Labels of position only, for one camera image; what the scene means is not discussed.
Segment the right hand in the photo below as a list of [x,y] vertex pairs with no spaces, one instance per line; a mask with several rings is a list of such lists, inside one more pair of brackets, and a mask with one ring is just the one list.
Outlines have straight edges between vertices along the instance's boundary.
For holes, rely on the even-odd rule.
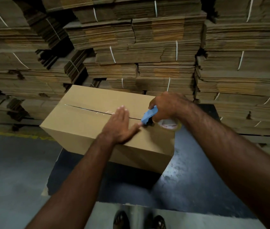
[[150,102],[149,109],[152,109],[155,105],[158,108],[158,112],[152,117],[152,120],[159,122],[164,119],[176,118],[178,110],[188,102],[190,101],[181,94],[164,92]]

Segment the closed cardboard box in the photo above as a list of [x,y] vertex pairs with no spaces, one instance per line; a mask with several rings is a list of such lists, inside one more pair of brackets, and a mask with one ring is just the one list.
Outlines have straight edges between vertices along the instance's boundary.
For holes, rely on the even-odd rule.
[[[129,110],[129,125],[139,123],[154,96],[73,85],[41,127],[61,146],[85,154],[116,109]],[[158,124],[141,128],[132,140],[116,145],[111,162],[163,173],[174,153],[174,132]]]

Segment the blue tape dispenser handle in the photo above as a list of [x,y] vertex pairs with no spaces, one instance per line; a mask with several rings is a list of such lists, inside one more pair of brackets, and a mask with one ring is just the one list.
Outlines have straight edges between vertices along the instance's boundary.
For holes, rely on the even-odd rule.
[[157,106],[154,106],[152,109],[149,109],[141,119],[141,122],[146,125],[149,119],[158,112]]

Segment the forearm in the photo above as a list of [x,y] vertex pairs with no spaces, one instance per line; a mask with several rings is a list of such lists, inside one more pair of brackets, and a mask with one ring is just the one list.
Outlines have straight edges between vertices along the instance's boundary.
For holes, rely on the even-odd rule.
[[112,141],[100,134],[27,229],[83,229],[97,199],[102,173],[113,147]]
[[270,226],[270,155],[195,104],[184,103],[177,117],[193,134],[224,182]]

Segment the foot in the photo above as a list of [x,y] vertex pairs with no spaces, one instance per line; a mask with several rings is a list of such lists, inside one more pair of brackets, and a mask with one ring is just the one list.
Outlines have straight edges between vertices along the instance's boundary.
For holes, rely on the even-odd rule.
[[119,211],[116,214],[113,229],[130,229],[129,218],[124,211]]
[[161,217],[160,215],[157,215],[153,219],[153,229],[167,229],[166,223],[164,222],[164,218]]

